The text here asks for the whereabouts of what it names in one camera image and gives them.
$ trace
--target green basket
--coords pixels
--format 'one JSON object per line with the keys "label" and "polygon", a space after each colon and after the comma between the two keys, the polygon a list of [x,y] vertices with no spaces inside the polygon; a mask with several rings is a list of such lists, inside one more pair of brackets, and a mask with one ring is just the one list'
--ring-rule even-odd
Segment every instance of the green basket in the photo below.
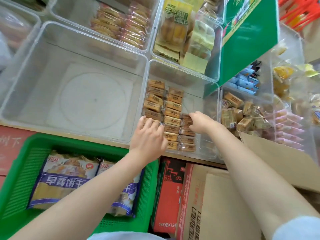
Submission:
{"label": "green basket", "polygon": [[[114,146],[40,133],[29,137],[18,158],[14,160],[0,192],[1,240],[10,238],[43,212],[26,208],[40,169],[52,149],[89,157],[105,157],[108,161],[114,162],[119,161],[129,152],[128,149]],[[106,214],[93,233],[148,231],[156,194],[158,167],[158,162],[154,161],[145,168],[135,206],[136,217],[114,217]]]}

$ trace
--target light blue sleeve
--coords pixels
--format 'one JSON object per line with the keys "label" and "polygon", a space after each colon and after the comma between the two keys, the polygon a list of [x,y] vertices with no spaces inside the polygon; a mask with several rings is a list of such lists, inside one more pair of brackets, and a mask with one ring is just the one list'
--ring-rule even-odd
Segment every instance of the light blue sleeve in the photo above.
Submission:
{"label": "light blue sleeve", "polygon": [[279,227],[272,240],[319,240],[320,218],[300,216]]}

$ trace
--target white handwriting on red surface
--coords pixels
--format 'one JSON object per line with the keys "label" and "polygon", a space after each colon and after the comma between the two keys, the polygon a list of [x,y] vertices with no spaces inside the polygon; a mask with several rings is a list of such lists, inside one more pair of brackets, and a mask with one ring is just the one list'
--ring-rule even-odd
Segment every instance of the white handwriting on red surface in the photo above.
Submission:
{"label": "white handwriting on red surface", "polygon": [[2,135],[0,137],[0,145],[7,147],[10,145],[10,142],[13,141],[12,148],[14,148],[16,145],[20,144],[21,139],[22,139],[21,137],[11,137],[11,136]]}
{"label": "white handwriting on red surface", "polygon": [[161,227],[171,227],[171,228],[175,228],[176,227],[176,223],[159,223],[159,226]]}

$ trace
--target person's right hand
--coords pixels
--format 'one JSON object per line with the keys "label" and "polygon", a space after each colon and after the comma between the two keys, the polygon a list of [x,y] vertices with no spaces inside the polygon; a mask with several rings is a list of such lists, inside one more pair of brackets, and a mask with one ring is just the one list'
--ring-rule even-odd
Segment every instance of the person's right hand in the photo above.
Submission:
{"label": "person's right hand", "polygon": [[133,134],[130,143],[130,152],[136,152],[145,163],[148,164],[163,153],[165,153],[168,146],[168,140],[164,137],[163,125],[147,119],[142,116],[138,122],[138,126]]}
{"label": "person's right hand", "polygon": [[190,129],[195,133],[204,134],[208,132],[208,128],[210,128],[214,124],[214,120],[210,118],[208,115],[205,115],[199,111],[195,113],[189,113],[193,125],[190,125]]}

